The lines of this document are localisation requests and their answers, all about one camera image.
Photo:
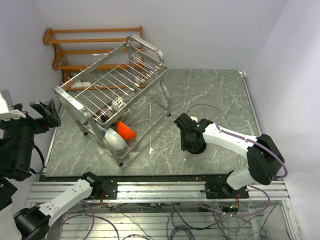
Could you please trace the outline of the black bowl tan underside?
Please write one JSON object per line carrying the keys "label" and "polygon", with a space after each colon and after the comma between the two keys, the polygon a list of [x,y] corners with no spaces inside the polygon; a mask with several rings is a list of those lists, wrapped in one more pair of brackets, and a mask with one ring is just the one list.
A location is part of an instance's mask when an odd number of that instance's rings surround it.
{"label": "black bowl tan underside", "polygon": [[206,150],[207,144],[206,143],[193,143],[193,144],[188,144],[185,149],[194,155],[198,155],[203,153]]}

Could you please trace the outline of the dark patterned bowl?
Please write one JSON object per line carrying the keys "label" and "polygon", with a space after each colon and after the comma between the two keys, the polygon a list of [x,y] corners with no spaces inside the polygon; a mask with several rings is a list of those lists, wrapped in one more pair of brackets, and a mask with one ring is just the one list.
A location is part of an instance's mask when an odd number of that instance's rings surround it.
{"label": "dark patterned bowl", "polygon": [[103,124],[105,124],[112,116],[113,116],[113,108],[108,107],[108,106],[104,106],[102,107],[102,109],[100,110],[100,120]]}

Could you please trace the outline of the orange bowl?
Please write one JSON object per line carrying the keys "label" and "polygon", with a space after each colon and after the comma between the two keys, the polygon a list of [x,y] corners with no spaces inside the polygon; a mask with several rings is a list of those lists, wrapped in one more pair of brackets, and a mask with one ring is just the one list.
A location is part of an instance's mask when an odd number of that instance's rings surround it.
{"label": "orange bowl", "polygon": [[117,124],[117,133],[125,140],[131,141],[137,137],[137,134],[122,121]]}

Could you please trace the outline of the plain white bowl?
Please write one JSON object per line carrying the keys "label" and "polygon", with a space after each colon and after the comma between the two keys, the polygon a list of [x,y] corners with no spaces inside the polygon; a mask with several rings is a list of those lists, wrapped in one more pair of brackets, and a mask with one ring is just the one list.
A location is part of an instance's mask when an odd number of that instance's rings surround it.
{"label": "plain white bowl", "polygon": [[112,128],[105,132],[104,137],[116,151],[121,151],[127,146],[125,140]]}

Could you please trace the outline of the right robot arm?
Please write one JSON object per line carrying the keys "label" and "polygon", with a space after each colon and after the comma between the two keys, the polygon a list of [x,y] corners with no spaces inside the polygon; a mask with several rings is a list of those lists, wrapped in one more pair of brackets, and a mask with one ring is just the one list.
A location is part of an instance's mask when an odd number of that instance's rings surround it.
{"label": "right robot arm", "polygon": [[183,151],[199,155],[206,150],[207,144],[213,144],[247,160],[247,166],[232,170],[221,184],[220,192],[226,198],[233,197],[239,189],[253,183],[269,185],[276,179],[280,169],[285,168],[283,156],[267,134],[240,134],[208,119],[197,122],[185,112],[176,118],[174,124],[179,128]]}

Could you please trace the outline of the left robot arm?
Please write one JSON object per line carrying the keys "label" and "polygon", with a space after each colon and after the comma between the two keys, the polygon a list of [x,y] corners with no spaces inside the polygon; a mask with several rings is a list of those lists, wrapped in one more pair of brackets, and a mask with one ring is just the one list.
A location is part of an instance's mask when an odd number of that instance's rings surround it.
{"label": "left robot arm", "polygon": [[12,196],[18,189],[9,180],[22,182],[37,173],[31,169],[32,152],[40,150],[34,137],[61,125],[54,99],[29,105],[41,117],[31,117],[22,104],[13,104],[9,97],[0,98],[0,236],[7,240],[41,240],[75,204],[86,198],[96,199],[102,193],[102,180],[87,172],[54,199],[11,214]]}

